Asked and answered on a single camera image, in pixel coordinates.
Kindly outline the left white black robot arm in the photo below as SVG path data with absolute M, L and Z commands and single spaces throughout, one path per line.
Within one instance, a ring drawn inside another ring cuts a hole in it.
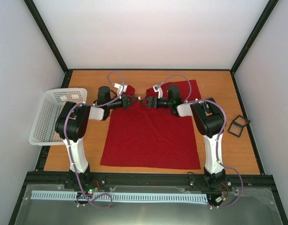
M 83 144 L 89 119 L 106 120 L 111 110 L 127 109 L 138 101 L 137 97 L 124 93 L 127 90 L 126 85 L 115 86 L 117 92 L 108 86 L 99 87 L 97 100 L 93 105 L 67 101 L 55 124 L 55 131 L 63 140 L 70 160 L 69 183 L 83 189 L 91 184 L 90 168 Z

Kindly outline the red t-shirt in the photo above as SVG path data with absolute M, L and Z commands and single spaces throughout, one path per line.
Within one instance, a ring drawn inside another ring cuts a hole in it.
M 192 118 L 136 102 L 110 116 L 101 165 L 198 170 Z

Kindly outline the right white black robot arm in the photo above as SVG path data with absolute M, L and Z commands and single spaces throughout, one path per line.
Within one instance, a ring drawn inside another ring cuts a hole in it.
M 226 115 L 213 98 L 182 101 L 177 85 L 167 87 L 167 97 L 161 95 L 160 86 L 153 89 L 157 97 L 147 97 L 140 103 L 151 109 L 170 109 L 176 117 L 192 116 L 205 143 L 206 162 L 204 166 L 204 185 L 215 189 L 226 177 L 222 162 L 222 133 L 226 126 Z

